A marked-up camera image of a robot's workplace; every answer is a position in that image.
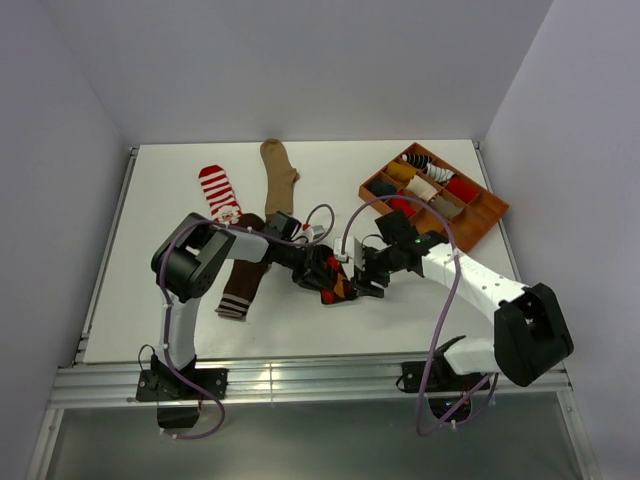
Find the argyle patterned sock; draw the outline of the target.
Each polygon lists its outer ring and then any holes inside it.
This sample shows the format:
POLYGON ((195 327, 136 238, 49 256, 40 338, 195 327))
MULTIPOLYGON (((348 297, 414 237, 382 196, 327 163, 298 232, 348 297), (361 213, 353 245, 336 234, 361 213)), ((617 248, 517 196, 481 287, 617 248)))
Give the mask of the argyle patterned sock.
POLYGON ((323 305, 335 305, 347 301, 354 301, 358 295, 353 288, 342 264, 334 256, 333 250, 327 245, 320 246, 320 258, 324 272, 331 280, 331 287, 320 291, 323 305))

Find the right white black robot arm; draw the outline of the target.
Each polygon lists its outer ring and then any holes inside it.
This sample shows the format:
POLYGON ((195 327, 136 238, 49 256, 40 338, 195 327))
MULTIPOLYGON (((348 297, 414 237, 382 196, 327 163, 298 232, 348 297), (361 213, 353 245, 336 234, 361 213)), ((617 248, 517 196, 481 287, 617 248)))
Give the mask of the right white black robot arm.
POLYGON ((452 246, 436 232, 419 232, 394 211, 377 219, 384 248, 353 236, 334 243, 338 258, 354 266, 351 284, 361 296, 381 298, 392 274, 414 272, 449 288, 492 327, 485 338, 459 335, 435 348, 429 382, 454 390, 469 376, 500 373, 527 387, 574 351, 554 291, 504 277, 452 246))

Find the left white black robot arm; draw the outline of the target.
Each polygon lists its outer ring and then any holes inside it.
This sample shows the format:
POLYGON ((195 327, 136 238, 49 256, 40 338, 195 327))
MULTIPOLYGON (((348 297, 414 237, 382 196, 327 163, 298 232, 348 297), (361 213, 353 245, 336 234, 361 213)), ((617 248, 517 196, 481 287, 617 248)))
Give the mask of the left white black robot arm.
POLYGON ((188 214, 158 248, 151 261, 163 296, 159 352, 152 370, 159 388, 172 399, 183 399, 195 386, 195 327, 201 298, 227 260, 252 264, 276 263, 292 272, 298 286, 322 292, 334 288, 326 262, 331 249, 318 240, 293 241, 300 222, 277 212, 266 226, 249 229, 188 214))

